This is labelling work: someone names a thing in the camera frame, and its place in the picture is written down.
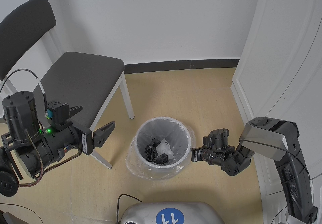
white label sticker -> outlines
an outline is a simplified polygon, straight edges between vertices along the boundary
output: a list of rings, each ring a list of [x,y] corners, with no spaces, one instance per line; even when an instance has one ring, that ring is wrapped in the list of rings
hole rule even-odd
[[[82,133],[82,144],[83,144],[83,152],[87,153],[87,141],[86,141],[86,135]]]

chair backrest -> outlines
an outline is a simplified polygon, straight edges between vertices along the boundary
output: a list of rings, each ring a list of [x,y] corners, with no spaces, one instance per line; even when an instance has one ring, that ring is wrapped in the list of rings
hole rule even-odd
[[[56,25],[48,0],[30,0],[0,23],[0,80],[46,32]]]

trash can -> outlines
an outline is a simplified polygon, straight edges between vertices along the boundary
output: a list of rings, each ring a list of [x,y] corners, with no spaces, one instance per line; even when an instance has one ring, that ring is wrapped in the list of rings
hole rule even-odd
[[[153,138],[164,138],[173,151],[167,163],[156,164],[146,160],[145,149]],[[192,129],[171,117],[152,118],[139,128],[127,155],[127,168],[141,178],[160,180],[178,174],[191,162],[191,148],[195,147]]]

floor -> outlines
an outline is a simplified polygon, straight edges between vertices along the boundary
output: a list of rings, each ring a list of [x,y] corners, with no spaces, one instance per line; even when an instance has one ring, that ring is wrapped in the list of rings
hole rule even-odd
[[[244,125],[230,90],[234,71],[235,68],[191,69],[126,75],[135,118],[128,118],[118,89],[98,123],[100,127],[112,120],[116,122],[115,130],[98,149],[113,168],[108,170],[82,154],[44,175],[38,185],[19,188],[12,198],[0,195],[0,202],[29,207],[45,224],[115,224],[117,198],[126,193],[144,202],[203,201],[213,206],[226,224],[263,223],[253,161],[235,177],[218,166],[197,162],[164,181],[137,178],[125,166],[137,129],[157,116],[173,117],[189,125],[195,132],[197,146],[202,145],[203,136],[217,128],[229,129],[229,143],[237,146]],[[0,133],[6,131],[6,125],[0,124]],[[133,203],[136,201],[131,198],[122,198],[120,215]],[[3,205],[0,209],[26,222],[41,223],[26,209]]]

chair leg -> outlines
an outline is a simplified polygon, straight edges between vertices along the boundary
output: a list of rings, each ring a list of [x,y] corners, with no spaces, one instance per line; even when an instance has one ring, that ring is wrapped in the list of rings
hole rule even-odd
[[[111,169],[112,168],[112,164],[109,163],[107,160],[105,160],[96,150],[94,150],[91,153],[91,156],[95,160],[97,160],[99,163],[101,163],[103,166],[105,166],[106,168],[108,168],[108,169]]]
[[[123,95],[124,103],[125,103],[129,118],[133,119],[134,118],[134,111],[133,111],[133,107],[132,107],[132,103],[131,103],[131,99],[130,99],[130,94],[128,93],[128,88],[127,88],[124,72],[122,72],[121,78],[122,78],[122,81],[120,83],[120,88],[121,88],[121,92]]]

